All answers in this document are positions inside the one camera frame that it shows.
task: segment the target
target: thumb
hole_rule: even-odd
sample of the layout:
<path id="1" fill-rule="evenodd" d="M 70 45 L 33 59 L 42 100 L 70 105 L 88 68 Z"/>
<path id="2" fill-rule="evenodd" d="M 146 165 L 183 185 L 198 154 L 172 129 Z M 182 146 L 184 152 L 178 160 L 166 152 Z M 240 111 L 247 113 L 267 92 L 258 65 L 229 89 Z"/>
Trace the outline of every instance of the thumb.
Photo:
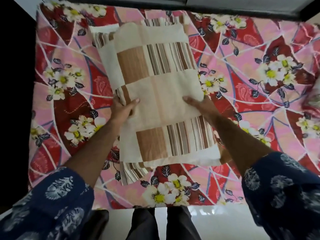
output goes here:
<path id="1" fill-rule="evenodd" d="M 127 109 L 133 109 L 134 107 L 136 107 L 136 105 L 140 102 L 140 99 L 139 98 L 136 98 L 135 100 L 131 101 L 130 104 L 128 104 L 126 106 Z"/>
<path id="2" fill-rule="evenodd" d="M 200 102 L 190 96 L 183 96 L 182 99 L 189 105 L 195 107 L 195 108 L 198 108 L 199 107 L 199 104 Z"/>

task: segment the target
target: floor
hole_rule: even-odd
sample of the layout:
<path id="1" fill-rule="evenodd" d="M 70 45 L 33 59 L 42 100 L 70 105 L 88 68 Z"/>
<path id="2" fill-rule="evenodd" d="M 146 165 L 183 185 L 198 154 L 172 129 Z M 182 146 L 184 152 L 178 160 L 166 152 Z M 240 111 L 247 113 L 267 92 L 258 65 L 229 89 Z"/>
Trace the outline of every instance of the floor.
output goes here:
<path id="1" fill-rule="evenodd" d="M 192 221 L 202 240 L 255 239 L 269 240 L 263 228 L 254 224 L 246 205 L 189 206 Z M 101 240 L 125 240 L 131 227 L 133 209 L 112 210 Z M 155 210 L 159 238 L 166 239 L 167 208 Z"/>

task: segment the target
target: navy blue sleeve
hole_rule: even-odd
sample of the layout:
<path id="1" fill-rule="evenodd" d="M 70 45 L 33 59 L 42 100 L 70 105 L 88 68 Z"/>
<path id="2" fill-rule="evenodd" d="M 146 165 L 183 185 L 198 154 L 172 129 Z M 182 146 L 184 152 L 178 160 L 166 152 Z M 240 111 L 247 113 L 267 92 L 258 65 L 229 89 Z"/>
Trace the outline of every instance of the navy blue sleeve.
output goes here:
<path id="1" fill-rule="evenodd" d="M 258 160 L 242 188 L 255 223 L 271 239 L 320 239 L 320 178 L 287 154 Z"/>
<path id="2" fill-rule="evenodd" d="M 44 178 L 0 222 L 0 239 L 72 239 L 94 202 L 93 189 L 61 167 Z"/>

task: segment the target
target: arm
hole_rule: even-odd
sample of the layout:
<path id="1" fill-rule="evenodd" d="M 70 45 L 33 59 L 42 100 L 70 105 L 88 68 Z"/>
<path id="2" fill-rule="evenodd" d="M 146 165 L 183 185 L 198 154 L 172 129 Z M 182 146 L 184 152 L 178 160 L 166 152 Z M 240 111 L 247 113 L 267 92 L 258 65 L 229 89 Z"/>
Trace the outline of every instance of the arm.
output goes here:
<path id="1" fill-rule="evenodd" d="M 208 96 L 205 96 L 201 102 L 188 96 L 183 97 L 183 100 L 197 108 L 208 123 L 216 128 L 242 177 L 257 160 L 273 152 L 270 147 L 240 129 L 228 118 L 223 117 Z"/>
<path id="2" fill-rule="evenodd" d="M 87 184 L 94 187 L 113 142 L 119 135 L 121 125 L 139 101 L 137 98 L 122 106 L 118 98 L 114 98 L 109 121 L 64 166 L 78 173 Z"/>

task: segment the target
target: sleeve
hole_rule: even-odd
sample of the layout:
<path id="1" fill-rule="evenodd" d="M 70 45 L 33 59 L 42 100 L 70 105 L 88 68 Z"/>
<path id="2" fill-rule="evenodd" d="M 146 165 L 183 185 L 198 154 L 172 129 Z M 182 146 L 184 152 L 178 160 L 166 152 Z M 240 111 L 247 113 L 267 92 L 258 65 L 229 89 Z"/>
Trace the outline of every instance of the sleeve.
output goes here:
<path id="1" fill-rule="evenodd" d="M 271 239 L 320 239 L 320 178 L 287 154 L 259 159 L 242 188 L 255 223 Z"/>
<path id="2" fill-rule="evenodd" d="M 94 202 L 93 189 L 61 167 L 44 178 L 0 222 L 1 239 L 65 239 L 79 234 Z"/>

